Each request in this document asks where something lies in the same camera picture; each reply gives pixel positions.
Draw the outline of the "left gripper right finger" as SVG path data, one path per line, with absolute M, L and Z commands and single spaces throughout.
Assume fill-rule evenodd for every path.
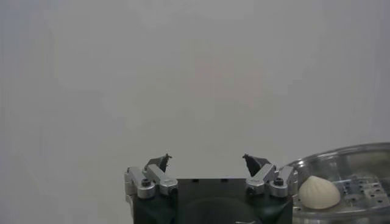
M 262 195 L 266 191 L 273 197 L 289 197 L 298 193 L 298 172 L 291 166 L 277 168 L 266 158 L 245 154 L 243 159 L 250 173 L 246 178 L 246 192 Z

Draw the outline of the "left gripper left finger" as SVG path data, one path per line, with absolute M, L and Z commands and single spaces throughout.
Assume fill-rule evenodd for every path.
M 140 168 L 130 166 L 124 172 L 124 191 L 127 197 L 148 200 L 157 194 L 173 197 L 179 191 L 179 181 L 166 174 L 171 155 L 150 159 Z

